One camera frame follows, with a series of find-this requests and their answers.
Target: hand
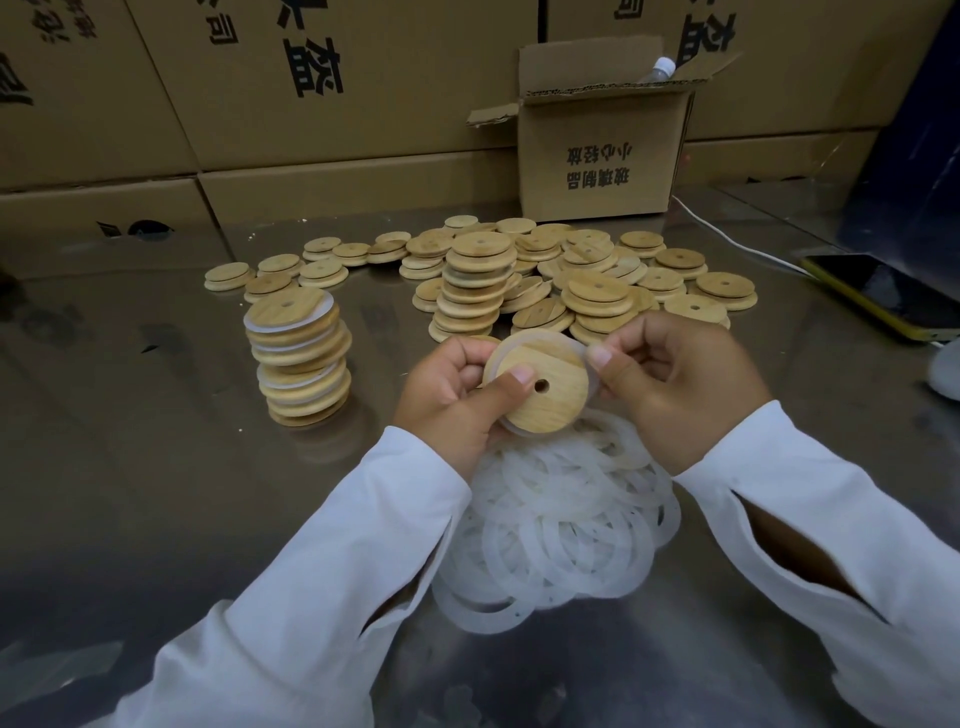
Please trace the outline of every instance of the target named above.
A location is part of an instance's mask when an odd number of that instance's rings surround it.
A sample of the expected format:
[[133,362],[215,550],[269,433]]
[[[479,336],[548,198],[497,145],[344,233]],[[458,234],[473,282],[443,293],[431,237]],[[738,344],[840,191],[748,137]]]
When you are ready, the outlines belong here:
[[477,389],[492,341],[451,336],[414,367],[394,414],[394,426],[417,435],[469,483],[499,425],[533,391],[537,373],[519,364]]
[[772,399],[728,331],[662,311],[641,314],[591,346],[588,360],[606,389],[627,403],[650,454],[673,475],[700,462]]

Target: forearm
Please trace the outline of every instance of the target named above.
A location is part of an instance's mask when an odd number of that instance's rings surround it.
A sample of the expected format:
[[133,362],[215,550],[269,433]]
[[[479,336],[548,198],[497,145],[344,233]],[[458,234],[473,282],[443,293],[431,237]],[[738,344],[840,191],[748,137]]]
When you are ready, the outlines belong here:
[[152,683],[106,725],[360,724],[468,502],[463,478],[388,428],[233,604],[160,650]]
[[960,712],[960,554],[862,470],[772,402],[677,480],[731,561],[820,635],[854,707],[890,726]]

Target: fingernail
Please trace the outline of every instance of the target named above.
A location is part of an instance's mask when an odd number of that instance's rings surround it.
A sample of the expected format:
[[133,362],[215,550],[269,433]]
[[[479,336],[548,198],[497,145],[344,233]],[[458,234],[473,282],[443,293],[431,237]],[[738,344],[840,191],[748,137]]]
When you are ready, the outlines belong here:
[[613,352],[611,352],[603,344],[591,344],[587,348],[587,361],[590,365],[597,371],[603,369],[607,366],[613,358]]
[[529,364],[517,364],[513,369],[510,370],[510,374],[512,374],[514,379],[516,379],[525,387],[534,380],[535,376],[537,376],[537,370],[535,370]]

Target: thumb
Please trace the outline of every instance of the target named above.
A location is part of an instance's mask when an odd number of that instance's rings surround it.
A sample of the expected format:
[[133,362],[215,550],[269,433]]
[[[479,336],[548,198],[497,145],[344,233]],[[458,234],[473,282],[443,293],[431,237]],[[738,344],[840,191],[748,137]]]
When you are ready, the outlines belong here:
[[637,404],[660,384],[633,357],[603,344],[587,349],[587,361],[607,388],[630,405]]
[[537,372],[532,366],[517,364],[470,395],[468,406],[483,426],[491,427],[503,415],[527,401],[536,378]]

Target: cardboard box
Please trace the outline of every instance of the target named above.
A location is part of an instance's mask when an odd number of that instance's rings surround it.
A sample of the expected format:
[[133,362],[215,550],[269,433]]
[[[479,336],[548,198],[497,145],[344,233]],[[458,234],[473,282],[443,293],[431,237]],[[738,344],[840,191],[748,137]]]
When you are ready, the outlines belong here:
[[19,279],[229,260],[193,178],[0,195],[0,267]]
[[536,0],[128,2],[204,171],[514,144],[463,119],[516,97]]
[[223,226],[510,202],[518,194],[512,148],[213,172],[200,182]]
[[663,36],[680,62],[742,53],[687,138],[889,124],[952,0],[548,0],[547,38]]
[[520,49],[519,104],[474,111],[468,125],[517,118],[520,202],[534,220],[664,212],[693,92],[735,55],[703,55],[665,83],[639,79],[663,55],[654,36]]
[[676,184],[770,182],[796,177],[852,182],[866,163],[876,135],[842,132],[688,141]]
[[196,169],[123,0],[0,6],[0,189]]

